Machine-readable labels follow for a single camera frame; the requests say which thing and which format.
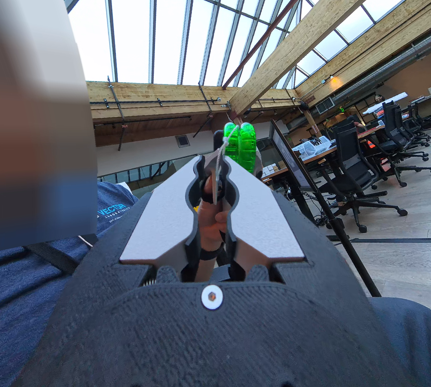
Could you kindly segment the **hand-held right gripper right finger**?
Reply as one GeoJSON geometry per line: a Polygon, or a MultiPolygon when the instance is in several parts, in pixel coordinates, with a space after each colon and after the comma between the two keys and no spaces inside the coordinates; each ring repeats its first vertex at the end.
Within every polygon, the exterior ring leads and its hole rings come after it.
{"type": "Polygon", "coordinates": [[[275,263],[305,261],[272,190],[231,158],[224,158],[224,166],[229,258],[244,271],[255,265],[270,268],[275,263]]]}

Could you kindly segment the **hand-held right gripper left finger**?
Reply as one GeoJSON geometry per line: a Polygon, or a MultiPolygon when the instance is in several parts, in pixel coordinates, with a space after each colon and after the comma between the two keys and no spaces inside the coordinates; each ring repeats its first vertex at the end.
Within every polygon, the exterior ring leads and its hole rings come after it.
{"type": "Polygon", "coordinates": [[[205,157],[190,160],[149,196],[119,258],[125,265],[172,267],[194,282],[200,262],[198,214],[205,157]]]}

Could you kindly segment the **green yoyo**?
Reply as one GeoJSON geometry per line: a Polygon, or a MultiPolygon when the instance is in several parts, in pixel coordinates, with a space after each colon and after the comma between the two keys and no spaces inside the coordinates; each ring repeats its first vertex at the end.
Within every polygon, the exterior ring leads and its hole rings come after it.
{"type": "Polygon", "coordinates": [[[244,122],[241,126],[228,122],[224,125],[223,141],[227,141],[224,155],[255,174],[256,132],[252,124],[244,122]]]}

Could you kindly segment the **person's left hand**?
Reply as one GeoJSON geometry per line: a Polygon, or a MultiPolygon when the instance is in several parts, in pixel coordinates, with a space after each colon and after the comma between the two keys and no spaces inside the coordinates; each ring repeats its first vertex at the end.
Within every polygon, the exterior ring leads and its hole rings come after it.
{"type": "Polygon", "coordinates": [[[223,242],[221,233],[227,231],[228,210],[224,210],[223,201],[213,204],[212,176],[205,181],[202,200],[198,207],[198,225],[201,248],[206,251],[217,250],[223,242]]]}

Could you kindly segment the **black monitor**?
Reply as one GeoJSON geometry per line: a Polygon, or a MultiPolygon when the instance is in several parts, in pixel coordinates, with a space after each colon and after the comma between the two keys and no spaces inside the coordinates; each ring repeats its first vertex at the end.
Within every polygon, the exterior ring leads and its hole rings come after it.
{"type": "Polygon", "coordinates": [[[283,158],[287,168],[294,176],[300,190],[318,193],[319,190],[310,174],[305,169],[302,160],[288,145],[286,138],[273,119],[270,120],[269,138],[283,158]]]}

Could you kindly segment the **clear plastic boxes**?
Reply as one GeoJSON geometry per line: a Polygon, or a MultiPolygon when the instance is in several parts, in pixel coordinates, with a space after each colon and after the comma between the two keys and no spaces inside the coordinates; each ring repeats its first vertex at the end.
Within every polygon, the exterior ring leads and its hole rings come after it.
{"type": "Polygon", "coordinates": [[[299,158],[305,162],[306,159],[315,157],[332,147],[332,142],[326,136],[320,136],[318,139],[307,140],[293,148],[293,151],[299,153],[299,158]]]}

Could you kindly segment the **black tripod pole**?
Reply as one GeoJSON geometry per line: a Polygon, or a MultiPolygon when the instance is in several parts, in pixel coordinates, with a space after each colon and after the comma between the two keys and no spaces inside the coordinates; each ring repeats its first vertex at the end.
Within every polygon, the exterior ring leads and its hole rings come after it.
{"type": "Polygon", "coordinates": [[[342,243],[342,246],[346,250],[349,258],[351,259],[354,267],[356,268],[358,274],[360,275],[361,279],[363,280],[365,286],[367,287],[369,293],[372,297],[381,297],[381,294],[376,287],[375,283],[373,282],[372,278],[369,275],[369,272],[363,265],[360,257],[358,256],[356,250],[354,249],[352,243],[350,242],[347,234],[344,231],[344,228],[341,224],[341,219],[336,218],[334,214],[332,213],[330,207],[328,206],[327,202],[325,201],[323,195],[321,192],[316,189],[314,191],[314,194],[320,203],[323,211],[325,212],[325,215],[328,218],[329,223],[331,224],[332,229],[334,230],[335,234],[339,238],[340,242],[342,243]]]}

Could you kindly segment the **black office chair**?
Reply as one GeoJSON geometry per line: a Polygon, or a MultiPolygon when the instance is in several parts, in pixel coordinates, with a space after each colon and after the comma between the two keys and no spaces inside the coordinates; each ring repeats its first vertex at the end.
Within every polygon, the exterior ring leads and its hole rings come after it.
{"type": "Polygon", "coordinates": [[[371,187],[377,180],[378,174],[374,167],[365,159],[359,146],[358,133],[355,122],[348,118],[346,124],[335,129],[337,147],[337,166],[341,174],[330,179],[323,169],[322,174],[326,184],[319,187],[321,193],[335,195],[338,210],[334,216],[346,215],[352,210],[355,223],[361,233],[367,232],[367,227],[359,222],[360,207],[377,207],[395,209],[402,217],[408,212],[396,205],[387,205],[380,200],[386,191],[365,195],[364,190],[371,187]]]}
{"type": "Polygon", "coordinates": [[[391,117],[386,120],[385,126],[388,124],[389,129],[385,129],[385,135],[388,136],[385,141],[379,138],[373,141],[374,148],[370,150],[368,157],[372,164],[378,169],[379,180],[387,180],[389,176],[395,176],[400,187],[406,187],[407,183],[401,180],[401,172],[415,171],[421,172],[423,169],[430,170],[430,167],[418,166],[400,166],[399,163],[408,157],[421,157],[423,161],[428,161],[428,154],[420,155],[416,153],[408,153],[407,148],[411,145],[413,135],[402,136],[401,129],[401,108],[394,109],[391,112],[391,117]]]}

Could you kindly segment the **person's blue trouser leg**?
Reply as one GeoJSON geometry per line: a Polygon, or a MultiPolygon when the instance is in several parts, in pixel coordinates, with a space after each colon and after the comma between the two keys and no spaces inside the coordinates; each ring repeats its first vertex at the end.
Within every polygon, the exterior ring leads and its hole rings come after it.
{"type": "Polygon", "coordinates": [[[369,298],[403,370],[415,386],[431,385],[431,310],[417,302],[369,298]]]}

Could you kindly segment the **grey wall air vent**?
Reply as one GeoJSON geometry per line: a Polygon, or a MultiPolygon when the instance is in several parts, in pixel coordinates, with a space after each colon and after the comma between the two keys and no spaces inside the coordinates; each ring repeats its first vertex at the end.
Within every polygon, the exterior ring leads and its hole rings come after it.
{"type": "Polygon", "coordinates": [[[316,104],[316,109],[319,115],[325,114],[328,110],[335,107],[335,104],[331,97],[326,98],[325,100],[321,101],[320,103],[316,104]]]}

